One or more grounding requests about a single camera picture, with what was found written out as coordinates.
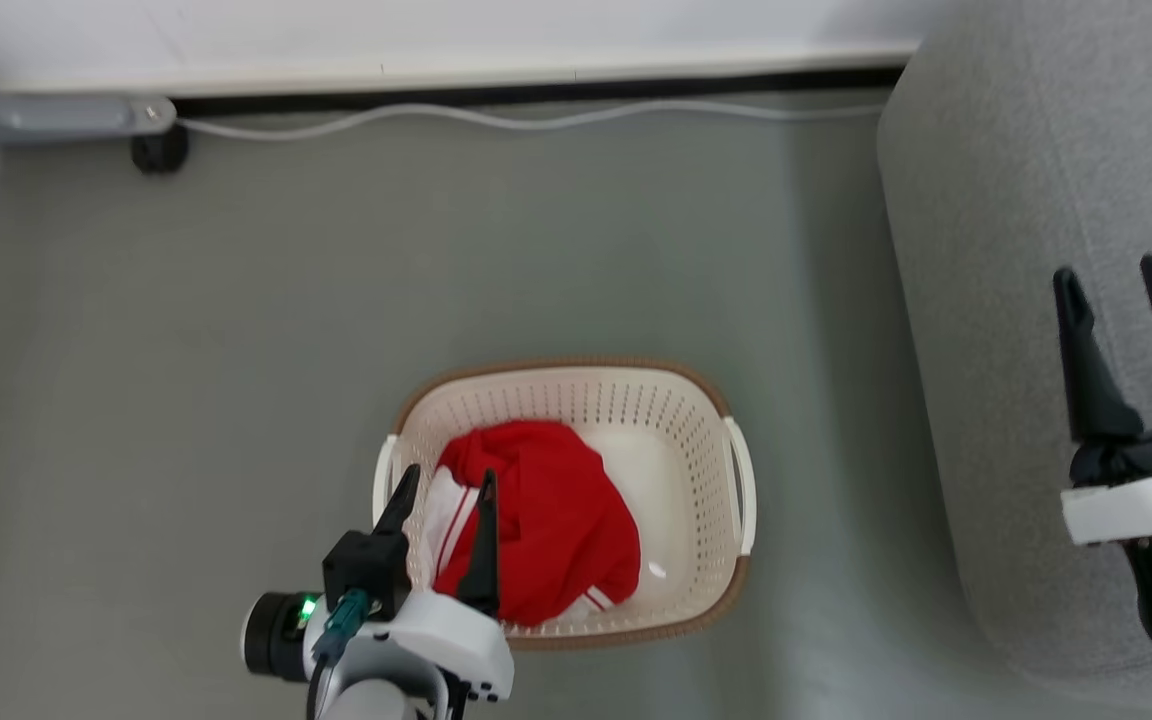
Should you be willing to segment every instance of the white plastic basket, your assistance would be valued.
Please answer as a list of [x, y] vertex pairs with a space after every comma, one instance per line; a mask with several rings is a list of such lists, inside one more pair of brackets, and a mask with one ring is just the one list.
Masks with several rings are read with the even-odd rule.
[[[420, 538], [434, 463], [452, 438], [503, 420], [561, 420], [602, 454], [604, 469], [639, 528], [639, 589], [623, 605], [581, 621], [506, 626], [520, 650], [644, 642], [712, 624], [736, 600], [755, 545], [755, 470], [721, 395], [683, 367], [639, 359], [567, 359], [456, 373], [417, 393], [376, 462], [372, 521], [403, 469], [420, 464]], [[408, 553], [414, 588], [429, 569]]]

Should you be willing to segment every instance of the red cloth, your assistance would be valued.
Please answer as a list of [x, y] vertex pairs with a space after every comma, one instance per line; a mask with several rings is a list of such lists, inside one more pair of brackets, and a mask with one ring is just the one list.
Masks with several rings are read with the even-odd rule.
[[[624, 602], [639, 585], [639, 529], [602, 456], [561, 423], [515, 420], [453, 439], [438, 460], [457, 483], [498, 487], [500, 619], [538, 626], [591, 588]], [[434, 590], [456, 594], [470, 566], [477, 511]]]

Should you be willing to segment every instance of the basket brown rim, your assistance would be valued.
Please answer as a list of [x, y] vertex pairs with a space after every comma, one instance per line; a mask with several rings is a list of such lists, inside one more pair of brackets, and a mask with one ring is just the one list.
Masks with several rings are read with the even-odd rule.
[[[722, 393], [718, 392], [718, 388], [714, 387], [713, 384], [710, 384], [707, 379], [702, 377], [699, 373], [696, 373], [695, 370], [691, 370], [687, 365], [668, 363], [668, 361], [661, 359], [646, 359], [646, 357], [571, 356], [547, 357], [547, 359], [524, 359], [517, 361], [517, 363], [500, 363], [479, 367], [452, 370], [449, 373], [439, 374], [437, 378], [431, 379], [430, 382], [425, 382], [424, 386], [414, 392], [412, 395], [407, 399], [402, 410], [397, 414], [397, 420], [394, 423], [393, 432], [394, 434], [401, 435], [403, 427], [406, 427], [407, 418], [408, 416], [411, 416], [412, 409], [415, 409], [416, 404], [424, 400], [424, 397], [429, 395], [433, 388], [444, 386], [447, 382], [463, 381], [463, 379], [477, 378], [482, 376], [516, 373], [521, 372], [521, 370], [545, 370], [551, 367], [571, 366], [643, 367], [647, 370], [664, 370], [664, 372], [681, 376], [689, 379], [689, 381], [695, 382], [696, 387], [699, 387], [705, 393], [708, 401], [713, 402], [714, 409], [718, 410], [719, 416], [723, 416], [723, 418], [732, 416], [732, 409], [727, 406], [727, 400], [722, 396]], [[700, 615], [696, 615], [695, 617], [690, 617], [688, 620], [680, 620], [677, 623], [655, 626], [655, 628], [623, 630], [622, 632], [581, 635], [579, 637], [570, 638], [511, 637], [509, 638], [509, 647], [517, 651], [591, 650], [617, 646], [617, 644], [664, 641], [681, 637], [681, 635], [690, 632], [698, 632], [699, 630], [717, 623], [722, 615], [726, 615], [727, 612], [732, 609], [732, 606], [736, 605], [736, 600], [740, 598], [741, 589], [745, 586], [745, 578], [748, 574], [749, 555], [736, 556], [735, 568], [732, 569], [732, 579], [727, 583], [727, 589], [723, 590], [722, 596], [718, 597], [718, 601], [710, 606], [708, 609], [702, 612]]]
[[645, 370], [664, 370], [666, 373], [673, 373], [676, 376], [682, 376], [689, 381], [695, 382], [696, 387], [699, 387], [705, 396], [708, 397], [710, 402], [713, 402], [714, 409], [718, 410], [718, 415], [727, 416], [732, 415], [732, 409], [727, 406], [727, 397], [723, 397], [718, 388], [710, 384], [707, 379], [700, 376], [700, 373], [695, 372], [687, 365], [681, 365], [677, 363], [667, 363], [662, 359], [646, 359], [646, 357], [616, 357], [616, 356], [598, 356], [598, 355], [584, 355], [584, 356], [571, 356], [571, 357], [547, 357], [547, 359], [522, 359], [517, 363], [498, 363], [494, 365], [483, 365], [479, 367], [465, 367], [461, 370], [452, 370], [452, 372], [442, 373], [431, 379], [431, 381], [425, 382], [419, 389], [408, 396], [406, 404], [403, 404], [402, 410], [397, 414], [397, 420], [394, 423], [394, 434], [402, 434], [403, 426], [407, 424], [408, 416], [411, 416], [412, 410], [416, 409], [418, 404], [433, 388], [442, 387], [447, 382], [465, 381], [470, 378], [477, 378], [483, 376], [499, 376], [502, 373], [517, 373], [522, 370], [548, 370], [553, 367], [641, 367]]

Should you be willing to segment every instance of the white stripe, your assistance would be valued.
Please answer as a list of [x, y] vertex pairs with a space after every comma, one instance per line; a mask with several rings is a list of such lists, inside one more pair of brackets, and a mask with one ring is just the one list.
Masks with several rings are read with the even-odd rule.
[[611, 611], [612, 607], [616, 607], [616, 604], [612, 601], [612, 598], [608, 598], [607, 594], [605, 594], [598, 588], [590, 588], [588, 591], [585, 591], [585, 593], [589, 594], [590, 600], [593, 600], [594, 602], [598, 602], [598, 605], [601, 605], [604, 611]]
[[461, 513], [452, 521], [452, 529], [447, 532], [447, 553], [444, 553], [444, 561], [438, 566], [439, 573], [447, 569], [448, 562], [452, 561], [456, 543], [460, 541], [461, 533], [465, 532], [465, 523], [470, 521], [470, 515], [473, 514], [477, 503], [479, 503], [479, 491], [477, 488], [467, 488], [465, 505], [461, 506]]

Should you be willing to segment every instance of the gray floor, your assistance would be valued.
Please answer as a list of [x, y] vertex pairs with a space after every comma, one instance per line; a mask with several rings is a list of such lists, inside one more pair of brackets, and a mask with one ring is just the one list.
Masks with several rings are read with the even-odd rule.
[[1129, 717], [1016, 679], [973, 629], [873, 135], [402, 120], [200, 138], [174, 179], [123, 143], [9, 152], [0, 719], [300, 717], [302, 687], [243, 672], [238, 621], [366, 526], [407, 393], [604, 353], [730, 397], [759, 478], [750, 583], [712, 632], [518, 655], [515, 698], [472, 717]]

